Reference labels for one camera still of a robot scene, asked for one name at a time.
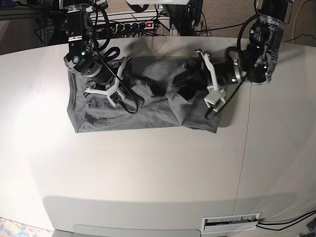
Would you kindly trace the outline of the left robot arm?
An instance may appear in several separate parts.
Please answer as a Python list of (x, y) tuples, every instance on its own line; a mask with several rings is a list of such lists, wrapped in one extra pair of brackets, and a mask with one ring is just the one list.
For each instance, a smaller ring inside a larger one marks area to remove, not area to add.
[(278, 61), (278, 50), (284, 33), (291, 0), (264, 0), (261, 8), (242, 25), (236, 46), (225, 49), (224, 60), (213, 63), (214, 72), (206, 66), (201, 49), (198, 57), (185, 65), (172, 85), (185, 100), (197, 92), (225, 91), (230, 85), (249, 80), (254, 84), (270, 82)]

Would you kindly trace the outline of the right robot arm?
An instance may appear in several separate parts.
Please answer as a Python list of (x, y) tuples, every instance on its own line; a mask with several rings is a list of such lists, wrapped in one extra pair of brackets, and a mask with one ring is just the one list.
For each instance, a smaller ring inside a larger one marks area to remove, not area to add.
[[(60, 9), (67, 11), (65, 32), (68, 36), (69, 52), (64, 57), (69, 72), (86, 77), (87, 94), (101, 94), (112, 102), (122, 101), (125, 94), (121, 90), (122, 72), (127, 58), (114, 60), (120, 49), (111, 47), (105, 53), (112, 38), (110, 22), (105, 12), (107, 2), (104, 0), (61, 0)], [(92, 20), (91, 13), (101, 13), (105, 20), (106, 41), (99, 45), (97, 41), (97, 19)]]

